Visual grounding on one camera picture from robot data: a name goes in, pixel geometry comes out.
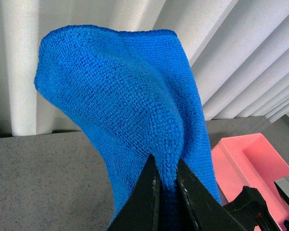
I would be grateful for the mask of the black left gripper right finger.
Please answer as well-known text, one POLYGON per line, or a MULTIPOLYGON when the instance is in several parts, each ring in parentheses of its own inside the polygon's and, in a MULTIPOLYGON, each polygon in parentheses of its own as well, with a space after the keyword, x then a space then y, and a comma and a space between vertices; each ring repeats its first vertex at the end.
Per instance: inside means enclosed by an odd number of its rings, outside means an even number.
POLYGON ((183 231, 244 231, 180 159, 177 167, 179 218, 183 231))

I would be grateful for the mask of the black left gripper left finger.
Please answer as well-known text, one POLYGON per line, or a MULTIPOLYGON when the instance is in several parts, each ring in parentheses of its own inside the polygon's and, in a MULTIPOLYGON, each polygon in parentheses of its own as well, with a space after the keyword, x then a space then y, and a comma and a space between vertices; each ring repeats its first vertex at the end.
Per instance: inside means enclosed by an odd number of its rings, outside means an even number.
POLYGON ((155 158, 150 155, 124 207, 109 231, 157 231, 161 181, 155 158))

